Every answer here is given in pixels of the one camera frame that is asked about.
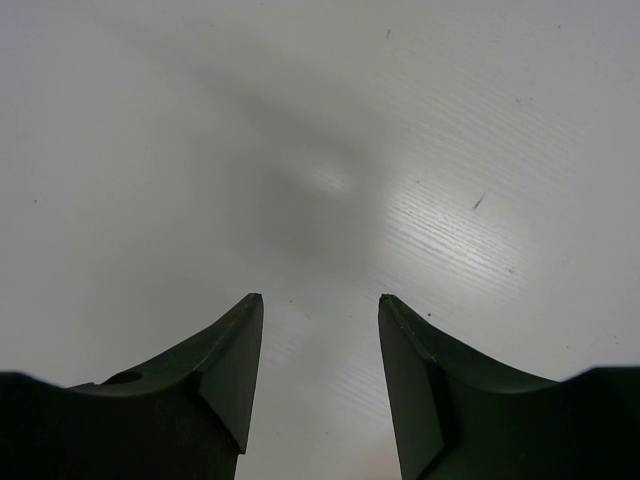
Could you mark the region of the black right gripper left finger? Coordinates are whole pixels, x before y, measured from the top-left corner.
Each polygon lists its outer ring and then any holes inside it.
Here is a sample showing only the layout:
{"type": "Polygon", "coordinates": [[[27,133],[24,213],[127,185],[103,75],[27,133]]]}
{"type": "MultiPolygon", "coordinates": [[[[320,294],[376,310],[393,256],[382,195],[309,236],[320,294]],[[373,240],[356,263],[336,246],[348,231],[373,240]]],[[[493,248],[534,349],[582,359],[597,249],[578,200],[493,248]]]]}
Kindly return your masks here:
{"type": "Polygon", "coordinates": [[[251,293],[103,383],[1,376],[5,479],[231,479],[246,451],[263,332],[251,293]]]}

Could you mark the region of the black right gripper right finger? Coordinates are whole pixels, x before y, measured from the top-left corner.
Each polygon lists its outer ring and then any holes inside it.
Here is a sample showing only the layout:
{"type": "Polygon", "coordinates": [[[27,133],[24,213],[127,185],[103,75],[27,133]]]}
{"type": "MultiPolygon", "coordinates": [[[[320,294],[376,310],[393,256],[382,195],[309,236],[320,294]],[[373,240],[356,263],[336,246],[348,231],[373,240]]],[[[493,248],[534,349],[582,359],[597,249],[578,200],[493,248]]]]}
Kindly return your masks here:
{"type": "Polygon", "coordinates": [[[639,371],[552,381],[437,329],[398,297],[379,338],[405,479],[635,479],[639,371]]]}

